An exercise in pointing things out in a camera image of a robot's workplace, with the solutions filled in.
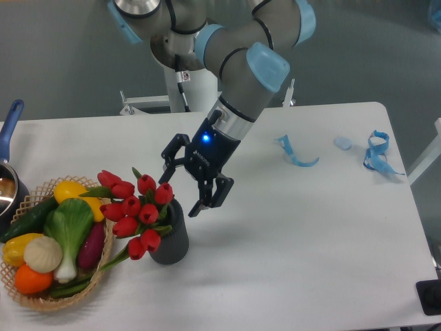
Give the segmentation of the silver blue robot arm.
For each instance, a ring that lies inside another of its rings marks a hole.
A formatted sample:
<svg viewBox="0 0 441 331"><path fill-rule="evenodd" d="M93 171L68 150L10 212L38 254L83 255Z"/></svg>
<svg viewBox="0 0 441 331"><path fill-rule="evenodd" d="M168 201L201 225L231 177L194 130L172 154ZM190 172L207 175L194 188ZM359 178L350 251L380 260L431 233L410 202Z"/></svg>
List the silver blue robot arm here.
<svg viewBox="0 0 441 331"><path fill-rule="evenodd" d="M250 1L252 20L227 29L207 20L204 1L111 1L110 12L140 41L165 37L175 70L197 60L223 91L193 137L177 134L162 153L162 182L183 166L197 181L199 198L189 212L220 207L234 180L222 173L289 74L280 52L312 36L316 16L306 1Z"/></svg>

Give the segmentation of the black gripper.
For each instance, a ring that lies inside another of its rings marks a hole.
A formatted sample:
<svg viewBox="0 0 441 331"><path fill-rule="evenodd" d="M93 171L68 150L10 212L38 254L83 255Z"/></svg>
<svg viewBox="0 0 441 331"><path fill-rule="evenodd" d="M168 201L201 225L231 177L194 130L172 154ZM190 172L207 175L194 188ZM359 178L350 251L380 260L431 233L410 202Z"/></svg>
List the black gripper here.
<svg viewBox="0 0 441 331"><path fill-rule="evenodd" d="M186 171L198 183L199 198L189 211L189 217L196 217L200 211L221 207L234 185L234 180L221 174L223 166L240 144L230 139L205 118L192 137L176 134L161 153L164 160L160 184L169 182L178 167ZM185 148L183 157L176 155Z"/></svg>

